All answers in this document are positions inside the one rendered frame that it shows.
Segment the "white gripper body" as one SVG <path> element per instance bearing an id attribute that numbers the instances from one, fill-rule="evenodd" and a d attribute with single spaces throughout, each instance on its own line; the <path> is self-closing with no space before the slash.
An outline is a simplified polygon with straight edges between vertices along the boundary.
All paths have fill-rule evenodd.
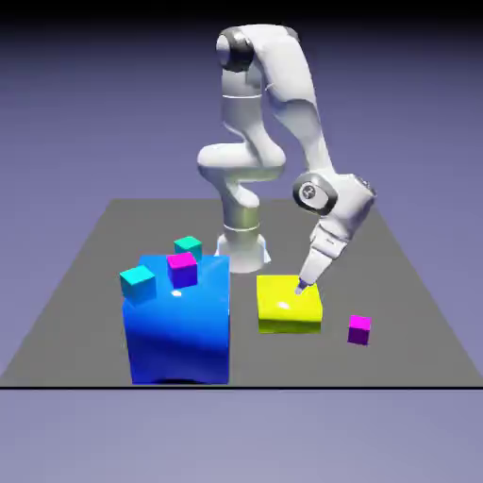
<path id="1" fill-rule="evenodd" d="M 310 248 L 299 274 L 299 280 L 305 285 L 313 285 L 330 266 L 333 259 L 316 248 Z"/>

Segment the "small magenta cube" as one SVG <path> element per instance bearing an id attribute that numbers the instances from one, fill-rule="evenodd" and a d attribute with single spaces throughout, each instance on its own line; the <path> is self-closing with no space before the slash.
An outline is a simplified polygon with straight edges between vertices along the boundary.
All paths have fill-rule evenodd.
<path id="1" fill-rule="evenodd" d="M 347 341 L 349 343 L 367 346 L 371 333 L 372 319 L 360 315 L 351 315 Z"/>
<path id="2" fill-rule="evenodd" d="M 174 289 L 197 284 L 197 260 L 191 252 L 173 254 L 167 257 L 168 276 Z"/>

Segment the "small teal cube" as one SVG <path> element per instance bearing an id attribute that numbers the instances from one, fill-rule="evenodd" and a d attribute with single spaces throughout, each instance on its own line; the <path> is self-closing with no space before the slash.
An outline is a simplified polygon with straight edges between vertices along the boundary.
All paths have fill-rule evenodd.
<path id="1" fill-rule="evenodd" d="M 191 253 L 197 261 L 203 256 L 202 242 L 193 236 L 186 236 L 175 240 L 174 250 L 176 254 Z"/>

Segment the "small cyan cube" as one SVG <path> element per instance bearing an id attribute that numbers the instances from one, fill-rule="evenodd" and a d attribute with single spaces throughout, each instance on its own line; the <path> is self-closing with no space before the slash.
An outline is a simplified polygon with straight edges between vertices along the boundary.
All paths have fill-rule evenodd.
<path id="1" fill-rule="evenodd" d="M 123 296 L 137 305 L 156 297 L 156 276 L 145 266 L 127 269 L 119 273 Z"/>

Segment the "large yellow box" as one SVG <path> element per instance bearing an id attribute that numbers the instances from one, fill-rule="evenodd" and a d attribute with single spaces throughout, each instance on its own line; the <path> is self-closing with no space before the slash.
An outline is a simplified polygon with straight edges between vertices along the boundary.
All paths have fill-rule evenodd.
<path id="1" fill-rule="evenodd" d="M 297 294 L 297 275 L 258 275 L 258 332 L 262 334 L 320 333 L 323 304 L 316 285 Z"/>

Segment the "large blue box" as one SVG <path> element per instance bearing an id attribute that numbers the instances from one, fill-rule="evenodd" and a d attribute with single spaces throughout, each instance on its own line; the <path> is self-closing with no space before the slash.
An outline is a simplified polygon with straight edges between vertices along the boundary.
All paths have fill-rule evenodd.
<path id="1" fill-rule="evenodd" d="M 204 256 L 198 283 L 176 289 L 165 255 L 140 265 L 156 281 L 156 296 L 123 303 L 125 338 L 134 384 L 166 381 L 226 384 L 229 380 L 230 272 L 226 256 Z"/>

